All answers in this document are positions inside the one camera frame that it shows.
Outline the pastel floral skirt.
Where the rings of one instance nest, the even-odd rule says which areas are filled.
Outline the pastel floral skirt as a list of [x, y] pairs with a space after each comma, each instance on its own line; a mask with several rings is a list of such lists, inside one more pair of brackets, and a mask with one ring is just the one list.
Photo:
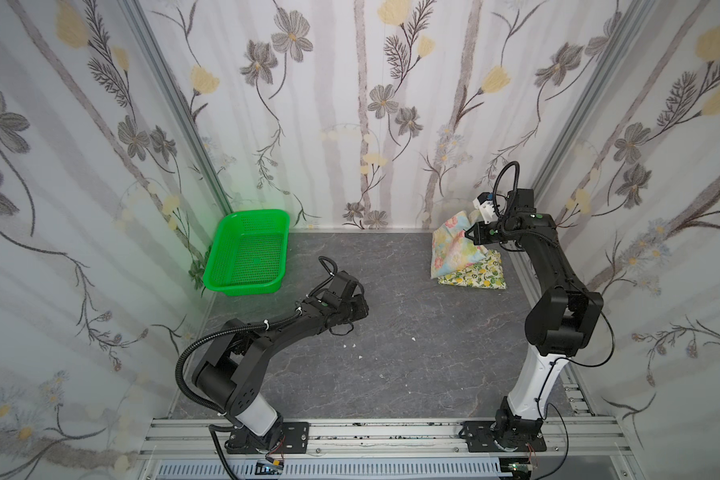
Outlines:
[[462, 210], [446, 220], [432, 234], [430, 276], [439, 278], [479, 263], [489, 256], [484, 246], [476, 246], [465, 237], [473, 223]]

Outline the lemon print yellow skirt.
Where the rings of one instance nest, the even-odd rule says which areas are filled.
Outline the lemon print yellow skirt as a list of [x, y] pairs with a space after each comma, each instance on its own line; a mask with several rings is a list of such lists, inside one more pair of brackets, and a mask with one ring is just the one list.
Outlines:
[[439, 285], [488, 290], [507, 288], [500, 254], [489, 250], [486, 258], [438, 278]]

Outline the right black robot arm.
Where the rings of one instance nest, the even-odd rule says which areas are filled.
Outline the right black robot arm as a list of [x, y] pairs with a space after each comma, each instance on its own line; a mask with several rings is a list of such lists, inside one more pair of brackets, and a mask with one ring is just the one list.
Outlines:
[[490, 427], [499, 449], [516, 451], [540, 439], [552, 385], [589, 344], [603, 298], [575, 274], [554, 220], [536, 211], [531, 189], [511, 191], [504, 211], [493, 193], [481, 193], [474, 206], [482, 219], [465, 231], [465, 238], [476, 246], [515, 243], [530, 259], [541, 289], [525, 320], [528, 351], [521, 373]]

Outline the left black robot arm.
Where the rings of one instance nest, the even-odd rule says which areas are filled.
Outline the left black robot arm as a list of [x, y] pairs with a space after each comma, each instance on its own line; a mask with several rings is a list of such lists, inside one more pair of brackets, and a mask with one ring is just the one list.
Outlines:
[[283, 438], [283, 417], [261, 394], [271, 360], [285, 348], [369, 314], [364, 286], [341, 270], [313, 289], [293, 313], [224, 328], [191, 343], [178, 357], [174, 375], [180, 392], [247, 431], [252, 448], [273, 451]]

